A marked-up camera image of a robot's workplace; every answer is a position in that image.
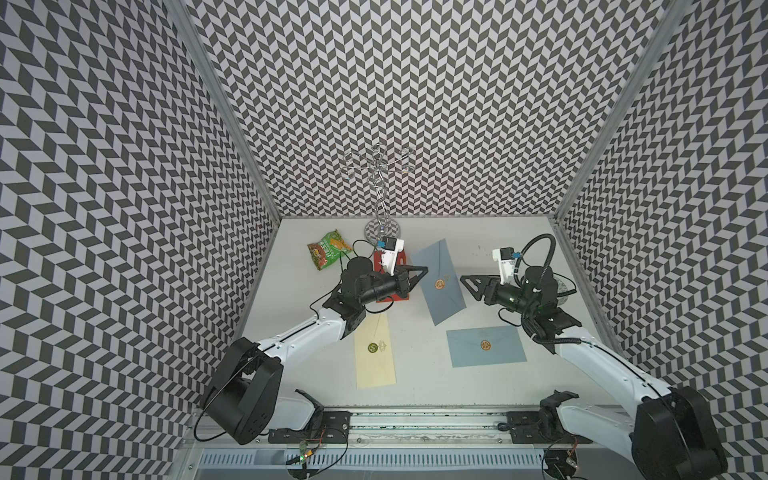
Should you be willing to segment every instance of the blue envelope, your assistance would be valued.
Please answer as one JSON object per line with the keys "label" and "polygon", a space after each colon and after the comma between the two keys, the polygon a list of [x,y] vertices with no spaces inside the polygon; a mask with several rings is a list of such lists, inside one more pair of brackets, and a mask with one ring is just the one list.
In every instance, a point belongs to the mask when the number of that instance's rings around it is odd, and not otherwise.
{"label": "blue envelope", "polygon": [[445,239],[422,248],[410,257],[411,265],[429,268],[419,285],[422,286],[429,315],[435,325],[467,308]]}
{"label": "blue envelope", "polygon": [[518,329],[513,326],[448,330],[453,368],[525,362]]}

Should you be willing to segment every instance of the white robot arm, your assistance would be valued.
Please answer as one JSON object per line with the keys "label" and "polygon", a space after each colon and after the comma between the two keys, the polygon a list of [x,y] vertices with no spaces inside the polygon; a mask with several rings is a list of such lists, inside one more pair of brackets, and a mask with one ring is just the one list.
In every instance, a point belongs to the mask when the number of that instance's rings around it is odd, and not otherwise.
{"label": "white robot arm", "polygon": [[[405,296],[427,274],[424,266],[395,265],[402,240],[384,240],[385,272],[373,271],[367,258],[352,258],[316,316],[258,343],[244,338],[232,343],[200,401],[225,433],[244,445],[265,429],[302,429],[322,409],[298,390],[299,395],[279,395],[283,370],[352,333],[366,317],[367,303]],[[194,434],[198,441],[210,440]]]}
{"label": "white robot arm", "polygon": [[[518,268],[533,243],[550,240],[544,266]],[[494,251],[499,276],[468,275],[461,281],[477,301],[520,313],[526,335],[576,365],[629,416],[602,409],[571,392],[541,401],[538,430],[552,442],[581,435],[632,461],[649,479],[704,480],[723,473],[725,454],[706,399],[690,387],[674,388],[629,363],[558,307],[558,285],[549,266],[554,237],[540,235],[513,256]]]}

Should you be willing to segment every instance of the black cable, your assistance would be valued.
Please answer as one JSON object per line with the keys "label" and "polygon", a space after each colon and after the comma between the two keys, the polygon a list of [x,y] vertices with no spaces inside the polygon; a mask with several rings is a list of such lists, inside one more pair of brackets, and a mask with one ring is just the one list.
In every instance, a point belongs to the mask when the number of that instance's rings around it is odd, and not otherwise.
{"label": "black cable", "polygon": [[341,430],[339,430],[339,429],[328,429],[328,428],[326,428],[326,430],[334,430],[334,431],[336,431],[336,432],[338,432],[338,433],[340,433],[340,434],[344,435],[344,440],[346,440],[346,447],[344,447],[344,453],[343,453],[343,454],[341,454],[341,456],[340,456],[339,458],[337,458],[337,459],[336,459],[336,461],[335,461],[334,463],[332,463],[332,464],[328,465],[327,467],[323,468],[322,470],[319,470],[319,471],[318,471],[316,474],[313,474],[313,475],[311,475],[311,476],[319,475],[319,474],[323,473],[324,471],[326,471],[328,468],[331,468],[331,467],[333,467],[335,464],[339,463],[339,462],[341,461],[341,459],[342,459],[342,458],[344,458],[344,455],[346,455],[346,451],[347,451],[347,450],[349,450],[349,435],[348,435],[348,434],[346,434],[346,433],[342,432],[342,431],[341,431]]}
{"label": "black cable", "polygon": [[533,340],[534,342],[538,343],[539,345],[562,345],[564,343],[573,343],[573,344],[576,344],[576,345],[578,345],[579,343],[586,343],[587,345],[592,345],[589,342],[585,342],[582,339],[577,339],[577,338],[574,338],[574,337],[565,337],[565,338],[562,338],[562,339],[552,339],[552,340],[542,340],[542,339],[538,338],[538,336],[533,335],[531,337],[531,340]]}
{"label": "black cable", "polygon": [[549,268],[549,264],[552,261],[552,257],[554,256],[554,246],[556,244],[556,240],[554,239],[554,235],[551,233],[542,233],[541,235],[538,235],[537,237],[534,237],[530,242],[525,244],[525,247],[523,247],[523,250],[520,252],[520,256],[518,257],[517,261],[515,262],[515,282],[518,284],[518,286],[522,286],[522,283],[520,282],[520,279],[518,278],[517,271],[520,268],[520,262],[523,260],[523,257],[525,256],[525,253],[528,252],[528,249],[533,247],[536,242],[539,240],[549,240],[549,251],[547,252],[547,259],[544,261],[544,265],[541,268],[541,277],[538,279],[538,283],[541,284],[541,279],[544,278],[544,274]]}
{"label": "black cable", "polygon": [[365,242],[368,245],[370,245],[371,247],[373,247],[373,250],[371,250],[371,254],[368,255],[366,258],[373,257],[373,252],[376,251],[376,246],[372,245],[368,240],[366,240],[364,238],[361,238],[359,240],[355,240],[354,242],[352,242],[352,252],[354,252],[357,257],[360,257],[360,254],[355,251],[355,243],[358,243],[358,242]]}
{"label": "black cable", "polygon": [[508,320],[505,320],[505,319],[503,319],[503,318],[502,318],[502,310],[507,310],[508,312],[514,313],[514,312],[512,312],[512,311],[511,311],[510,309],[508,309],[508,308],[501,308],[501,309],[498,309],[498,319],[499,319],[499,320],[501,320],[501,321],[502,321],[502,322],[504,322],[504,323],[508,323],[508,324],[510,324],[510,325],[512,325],[512,326],[521,326],[521,325],[522,325],[522,323],[521,323],[520,325],[517,325],[516,323],[512,323],[512,322],[510,322],[510,321],[508,321]]}
{"label": "black cable", "polygon": [[[292,337],[292,336],[296,335],[297,333],[301,333],[301,332],[303,332],[304,330],[306,330],[306,329],[308,329],[308,328],[310,328],[310,327],[312,327],[312,326],[315,326],[315,324],[314,324],[314,323],[307,323],[305,326],[301,327],[301,328],[300,328],[300,329],[298,329],[297,331],[295,331],[295,332],[291,332],[291,333],[289,333],[288,335],[286,335],[286,336],[284,336],[284,337],[280,338],[279,342],[285,342],[285,341],[286,341],[286,340],[288,340],[290,337]],[[270,345],[270,346],[268,346],[267,348],[265,348],[264,350],[262,350],[262,352],[266,352],[267,350],[271,349],[271,348],[272,348],[272,347],[274,347],[275,345],[276,345],[276,343],[273,343],[272,345]]]}
{"label": "black cable", "polygon": [[[349,261],[351,258],[349,258],[349,255],[347,255],[346,252],[342,252],[342,254],[346,257],[346,265],[349,266]],[[341,255],[339,255],[339,264],[342,266],[341,273],[344,273],[344,264],[341,261]]]}
{"label": "black cable", "polygon": [[[523,258],[522,255],[520,256],[520,260],[522,260],[522,262],[525,264],[525,266],[530,266],[530,265],[528,265],[528,262],[525,261],[525,258]],[[560,273],[557,273],[555,271],[552,272],[552,275],[561,276],[561,277],[565,278],[567,281],[571,282],[573,284],[573,286],[574,286],[573,289],[571,289],[571,290],[566,290],[564,292],[558,293],[558,298],[561,297],[561,296],[573,295],[574,293],[578,292],[578,290],[577,290],[578,287],[576,287],[576,282],[573,281],[571,278],[569,278],[569,277],[567,277],[565,275],[561,275]]]}
{"label": "black cable", "polygon": [[652,386],[652,385],[651,385],[651,384],[650,384],[650,383],[649,383],[649,382],[648,382],[646,379],[644,379],[642,376],[640,376],[640,374],[639,374],[639,373],[635,372],[635,371],[634,371],[634,369],[630,368],[630,366],[629,366],[629,365],[627,365],[627,363],[629,363],[627,360],[624,360],[624,361],[622,362],[622,361],[621,361],[621,359],[619,359],[619,357],[617,357],[616,355],[614,355],[614,353],[613,353],[612,351],[610,351],[610,350],[606,350],[606,349],[604,349],[603,347],[601,347],[600,345],[595,345],[594,347],[595,347],[595,348],[597,348],[598,350],[602,350],[604,353],[607,353],[609,356],[613,357],[613,359],[614,359],[614,360],[616,360],[617,362],[619,362],[621,365],[623,365],[625,369],[627,369],[627,370],[629,370],[630,372],[632,372],[632,373],[633,373],[633,374],[634,374],[634,375],[635,375],[637,378],[639,378],[640,380],[642,380],[642,381],[643,381],[643,383],[646,383],[646,384],[647,384],[647,385],[650,387],[650,389],[651,389],[651,390],[653,390],[653,391],[656,393],[656,395],[658,395],[658,396],[659,396],[659,398],[661,398],[661,394],[658,392],[658,390],[656,390],[656,389],[654,388],[654,386]]}
{"label": "black cable", "polygon": [[[303,432],[303,430],[294,430],[294,429],[286,429],[286,430],[290,430],[291,432],[298,432],[298,433],[301,433],[301,432]],[[315,455],[315,453],[317,452],[317,450],[320,448],[320,446],[321,446],[322,444],[323,444],[323,439],[322,439],[322,438],[320,438],[320,440],[318,440],[318,441],[317,441],[317,446],[315,446],[315,447],[313,447],[313,448],[307,448],[307,451],[311,452],[311,455]],[[297,455],[297,456],[295,456],[295,457],[293,457],[293,458],[291,458],[291,459],[287,460],[287,461],[286,461],[286,465],[295,465],[295,464],[296,464],[296,463],[298,463],[300,460],[301,460],[301,455]]]}
{"label": "black cable", "polygon": [[533,338],[534,336],[541,338],[547,335],[547,333],[544,331],[541,325],[539,325],[538,322],[531,321],[528,318],[528,315],[526,315],[525,313],[522,313],[520,315],[520,324],[523,327],[523,331],[525,331],[525,335],[528,335],[531,338]]}
{"label": "black cable", "polygon": [[192,429],[192,436],[194,437],[195,440],[197,440],[198,442],[210,442],[211,440],[218,439],[219,437],[221,437],[222,435],[227,433],[226,431],[224,431],[224,432],[221,432],[219,435],[214,435],[214,436],[209,437],[207,439],[201,439],[200,437],[197,436],[197,426],[200,424],[200,419],[203,418],[203,414],[205,413],[206,410],[208,410],[208,407],[210,407],[210,404],[214,402],[216,397],[218,397],[219,394],[224,391],[224,389],[227,387],[227,385],[230,384],[230,382],[232,380],[234,380],[235,378],[239,378],[239,376],[242,373],[242,371],[245,370],[245,367],[247,367],[255,359],[256,359],[256,357],[254,356],[253,358],[251,358],[247,362],[245,362],[245,364],[242,367],[240,367],[240,369],[237,370],[237,372],[235,372],[235,374],[232,375],[230,377],[230,379],[227,380],[227,382],[224,383],[224,385],[219,390],[216,391],[216,394],[214,395],[214,397],[212,399],[210,399],[210,401],[203,407],[203,411],[200,412],[200,416],[197,417],[197,421],[194,423],[194,428]]}
{"label": "black cable", "polygon": [[567,277],[567,276],[565,276],[565,275],[561,275],[560,273],[555,273],[555,272],[552,272],[552,273],[553,273],[554,275],[557,275],[557,276],[561,276],[561,277],[565,278],[567,281],[569,281],[569,282],[573,283],[573,286],[574,286],[574,293],[576,293],[576,289],[577,289],[577,287],[576,287],[576,282],[575,282],[575,281],[573,281],[572,279],[568,278],[568,277]]}
{"label": "black cable", "polygon": [[336,289],[339,288],[339,285],[341,285],[341,280],[339,280],[339,282],[336,284],[336,286],[333,287],[333,290],[331,290],[330,292],[324,294],[323,296],[321,296],[319,299],[315,300],[314,302],[310,303],[310,310],[312,310],[315,313],[315,315],[317,316],[318,319],[320,318],[320,314],[317,312],[317,310],[312,308],[312,305],[314,305],[315,303],[318,303],[320,300],[324,299],[325,297],[327,297],[331,293],[335,292]]}
{"label": "black cable", "polygon": [[390,296],[388,296],[387,298],[388,298],[388,299],[390,299],[390,300],[391,300],[391,302],[389,302],[389,305],[387,305],[386,307],[384,307],[382,310],[377,310],[377,311],[375,311],[375,312],[372,312],[372,311],[368,310],[368,307],[366,307],[366,312],[368,312],[368,313],[384,313],[384,312],[386,312],[387,310],[391,309],[391,308],[392,308],[392,305],[394,305],[394,304],[395,304],[395,299],[393,299],[391,295],[390,295]]}
{"label": "black cable", "polygon": [[541,456],[541,480],[547,480],[547,479],[544,477],[544,460],[547,458],[547,452],[549,452],[549,449],[551,449],[551,448],[552,448],[552,446],[553,446],[555,443],[557,443],[557,442],[560,442],[560,441],[561,441],[562,439],[564,439],[564,438],[565,438],[565,435],[563,435],[563,436],[562,436],[562,437],[560,437],[559,439],[555,440],[554,442],[550,443],[550,444],[549,444],[549,446],[548,446],[548,447],[547,447],[547,448],[544,450],[544,454]]}

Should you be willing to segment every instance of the snack bag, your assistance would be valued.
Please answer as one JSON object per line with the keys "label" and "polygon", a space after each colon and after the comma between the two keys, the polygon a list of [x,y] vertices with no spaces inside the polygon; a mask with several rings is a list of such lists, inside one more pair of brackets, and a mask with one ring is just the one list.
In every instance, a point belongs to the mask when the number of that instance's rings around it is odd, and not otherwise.
{"label": "snack bag", "polygon": [[312,261],[318,270],[322,270],[341,257],[342,252],[352,251],[346,244],[338,230],[328,232],[323,239],[317,243],[307,245],[312,255]]}

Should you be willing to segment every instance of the checkered wall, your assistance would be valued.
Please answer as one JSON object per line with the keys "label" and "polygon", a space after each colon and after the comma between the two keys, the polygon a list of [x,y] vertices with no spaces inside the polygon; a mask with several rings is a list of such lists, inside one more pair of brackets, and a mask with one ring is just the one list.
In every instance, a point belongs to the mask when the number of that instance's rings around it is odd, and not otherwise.
{"label": "checkered wall", "polygon": [[694,2],[565,218],[629,357],[710,399],[728,478],[768,478],[767,21]]}
{"label": "checkered wall", "polygon": [[158,0],[0,18],[0,478],[162,474],[270,222]]}
{"label": "checkered wall", "polygon": [[312,216],[372,213],[339,161],[379,141],[415,149],[395,214],[553,212],[664,0],[187,3],[277,208]]}

